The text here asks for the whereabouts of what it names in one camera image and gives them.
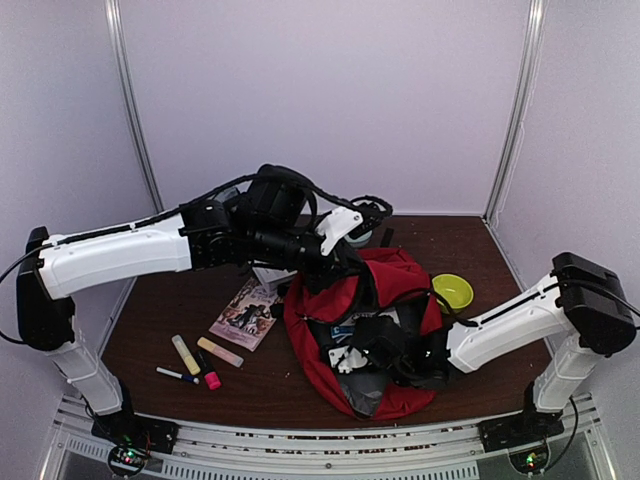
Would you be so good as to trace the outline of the red backpack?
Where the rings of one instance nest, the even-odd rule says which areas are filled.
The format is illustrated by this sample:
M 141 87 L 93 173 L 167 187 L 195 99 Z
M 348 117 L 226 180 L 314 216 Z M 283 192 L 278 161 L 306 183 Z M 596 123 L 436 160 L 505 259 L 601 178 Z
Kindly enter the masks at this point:
M 364 248 L 355 272 L 314 292 L 306 273 L 283 320 L 309 382 L 338 411 L 391 420 L 429 405 L 446 385 L 446 331 L 431 277 L 403 248 Z

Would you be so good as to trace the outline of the white coffee cover book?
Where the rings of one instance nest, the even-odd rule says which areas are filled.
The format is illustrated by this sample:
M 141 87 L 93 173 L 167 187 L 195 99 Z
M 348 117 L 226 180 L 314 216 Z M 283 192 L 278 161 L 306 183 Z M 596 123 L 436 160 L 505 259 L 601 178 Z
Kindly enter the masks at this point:
M 295 270 L 269 269 L 254 267 L 253 273 L 260 285 L 268 292 L 276 291 L 278 286 L 295 277 Z

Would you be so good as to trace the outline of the purple illustrated booklet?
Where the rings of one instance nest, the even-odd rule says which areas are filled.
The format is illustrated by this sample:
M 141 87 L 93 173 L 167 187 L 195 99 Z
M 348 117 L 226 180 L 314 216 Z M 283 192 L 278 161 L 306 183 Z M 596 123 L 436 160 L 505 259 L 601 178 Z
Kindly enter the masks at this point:
M 271 308 L 282 303 L 276 291 L 249 279 L 222 310 L 209 332 L 254 352 L 276 322 Z

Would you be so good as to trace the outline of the dog cover book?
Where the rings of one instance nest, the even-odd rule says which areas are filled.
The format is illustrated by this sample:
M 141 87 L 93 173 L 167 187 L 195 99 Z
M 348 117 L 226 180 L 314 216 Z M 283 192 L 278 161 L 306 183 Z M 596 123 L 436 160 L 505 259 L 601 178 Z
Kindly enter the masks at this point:
M 375 315 L 372 312 L 359 312 L 351 315 L 341 323 L 331 326 L 331 339 L 336 344 L 349 344 L 357 349 L 357 328 L 363 327 L 365 322 L 370 319 L 392 319 L 399 325 L 395 314 L 382 313 Z

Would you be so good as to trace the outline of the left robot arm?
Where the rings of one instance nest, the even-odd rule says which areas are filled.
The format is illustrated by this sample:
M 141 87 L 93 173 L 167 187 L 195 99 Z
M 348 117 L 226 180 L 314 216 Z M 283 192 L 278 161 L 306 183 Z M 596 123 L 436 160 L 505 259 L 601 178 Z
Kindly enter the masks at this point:
M 69 235 L 31 231 L 9 266 L 16 278 L 17 345 L 47 354 L 123 444 L 144 424 L 128 393 L 74 326 L 73 295 L 115 281 L 226 264 L 295 270 L 319 291 L 359 272 L 350 233 L 393 212 L 382 198 L 345 199 L 290 168 L 265 164 L 188 202 L 129 223 Z

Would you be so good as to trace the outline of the light blue ceramic bowl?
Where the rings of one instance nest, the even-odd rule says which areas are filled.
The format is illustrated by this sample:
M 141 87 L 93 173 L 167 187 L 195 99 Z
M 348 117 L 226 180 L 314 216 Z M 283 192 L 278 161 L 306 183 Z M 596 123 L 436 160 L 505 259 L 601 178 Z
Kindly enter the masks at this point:
M 368 231 L 366 233 L 358 233 L 355 230 L 349 232 L 344 240 L 355 249 L 364 248 L 371 240 L 373 235 L 372 231 Z

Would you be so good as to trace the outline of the peach highlighter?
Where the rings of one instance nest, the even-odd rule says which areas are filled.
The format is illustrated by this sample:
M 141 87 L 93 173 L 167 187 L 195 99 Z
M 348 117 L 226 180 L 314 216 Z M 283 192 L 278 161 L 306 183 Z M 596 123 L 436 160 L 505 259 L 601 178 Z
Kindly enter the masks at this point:
M 240 368 L 243 365 L 244 359 L 241 356 L 231 352 L 230 350 L 216 344 L 215 342 L 205 337 L 200 337 L 197 340 L 197 346 L 236 368 Z

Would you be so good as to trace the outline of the pink highlighter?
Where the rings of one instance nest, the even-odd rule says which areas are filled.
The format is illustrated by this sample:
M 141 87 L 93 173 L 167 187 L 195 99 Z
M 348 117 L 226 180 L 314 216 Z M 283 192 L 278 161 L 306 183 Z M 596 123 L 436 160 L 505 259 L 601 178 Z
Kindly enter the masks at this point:
M 207 387 L 211 391 L 219 389 L 222 385 L 221 380 L 217 371 L 209 361 L 206 352 L 198 350 L 195 354 L 195 359 L 201 369 Z

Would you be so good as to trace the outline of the yellow highlighter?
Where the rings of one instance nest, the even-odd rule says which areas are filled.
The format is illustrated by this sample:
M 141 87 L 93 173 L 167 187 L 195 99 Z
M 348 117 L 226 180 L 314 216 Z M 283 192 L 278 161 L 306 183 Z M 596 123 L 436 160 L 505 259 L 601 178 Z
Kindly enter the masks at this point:
M 195 357 L 193 356 L 189 348 L 187 347 L 182 336 L 179 334 L 174 335 L 171 338 L 171 341 L 176 351 L 178 352 L 179 356 L 181 357 L 183 363 L 185 364 L 186 368 L 188 369 L 189 373 L 192 376 L 199 375 L 201 372 L 200 366 L 195 360 Z

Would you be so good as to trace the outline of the white blue pen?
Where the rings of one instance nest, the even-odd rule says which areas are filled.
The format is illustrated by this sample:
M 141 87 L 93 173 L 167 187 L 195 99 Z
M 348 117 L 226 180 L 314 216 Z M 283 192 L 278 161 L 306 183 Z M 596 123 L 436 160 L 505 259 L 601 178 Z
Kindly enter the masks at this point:
M 157 367 L 155 371 L 161 375 L 181 380 L 190 384 L 198 385 L 200 383 L 199 379 L 196 376 L 182 374 L 162 367 Z

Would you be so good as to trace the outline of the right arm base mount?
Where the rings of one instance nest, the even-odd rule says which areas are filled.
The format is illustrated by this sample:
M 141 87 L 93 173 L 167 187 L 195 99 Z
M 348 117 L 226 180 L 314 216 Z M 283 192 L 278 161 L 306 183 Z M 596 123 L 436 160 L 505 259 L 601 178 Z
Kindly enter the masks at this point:
M 485 452 L 512 449 L 560 435 L 565 428 L 555 414 L 532 415 L 520 412 L 484 420 L 478 425 L 479 437 Z

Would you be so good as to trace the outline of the front aluminium rail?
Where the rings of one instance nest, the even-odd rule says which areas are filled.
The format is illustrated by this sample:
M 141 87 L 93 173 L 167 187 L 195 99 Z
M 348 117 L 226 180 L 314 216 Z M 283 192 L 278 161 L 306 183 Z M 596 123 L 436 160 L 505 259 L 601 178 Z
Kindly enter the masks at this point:
M 567 445 L 565 433 L 520 451 L 487 452 L 477 421 L 356 430 L 274 430 L 196 422 L 179 425 L 173 451 L 152 453 L 132 479 L 616 479 L 595 411 L 582 403 L 579 427 L 561 460 L 544 474 L 521 473 L 525 452 L 549 447 L 551 463 Z M 77 402 L 64 401 L 36 479 L 118 479 L 107 466 L 112 446 L 91 435 Z

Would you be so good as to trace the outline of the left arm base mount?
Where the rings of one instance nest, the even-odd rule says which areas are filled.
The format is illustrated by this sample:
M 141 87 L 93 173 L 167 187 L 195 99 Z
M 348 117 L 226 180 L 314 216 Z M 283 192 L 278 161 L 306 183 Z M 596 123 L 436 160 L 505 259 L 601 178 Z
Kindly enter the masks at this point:
M 91 433 L 111 443 L 135 447 L 139 450 L 171 454 L 177 440 L 179 426 L 125 411 L 100 416 L 93 420 Z

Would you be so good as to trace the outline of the right aluminium frame post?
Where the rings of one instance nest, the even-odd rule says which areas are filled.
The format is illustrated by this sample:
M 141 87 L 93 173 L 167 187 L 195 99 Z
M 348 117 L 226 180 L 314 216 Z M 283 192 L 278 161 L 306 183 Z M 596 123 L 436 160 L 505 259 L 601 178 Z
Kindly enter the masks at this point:
M 531 97 L 532 85 L 539 62 L 547 5 L 548 2 L 544 0 L 533 0 L 529 2 L 527 26 L 511 113 L 509 115 L 498 168 L 483 215 L 484 221 L 489 225 L 493 224 L 498 218 L 516 162 L 520 136 L 524 127 L 526 110 Z

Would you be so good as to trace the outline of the aluminium frame post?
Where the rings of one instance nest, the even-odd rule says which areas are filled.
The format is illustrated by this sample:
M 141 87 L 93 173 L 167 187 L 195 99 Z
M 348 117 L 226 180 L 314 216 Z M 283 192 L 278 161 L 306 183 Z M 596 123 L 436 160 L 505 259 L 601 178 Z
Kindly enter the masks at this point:
M 489 225 L 493 224 L 498 218 L 516 162 L 520 136 L 524 127 L 526 110 L 531 97 L 532 85 L 539 62 L 547 5 L 548 2 L 544 0 L 533 0 L 529 2 L 527 26 L 511 113 L 509 115 L 498 168 L 483 215 L 484 221 Z
M 156 213 L 159 213 L 164 210 L 164 203 L 153 171 L 136 101 L 131 67 L 127 55 L 120 2 L 117 0 L 106 0 L 104 4 L 107 27 L 124 102 L 126 122 L 133 142 L 135 158 L 140 167 L 143 183 L 153 209 Z

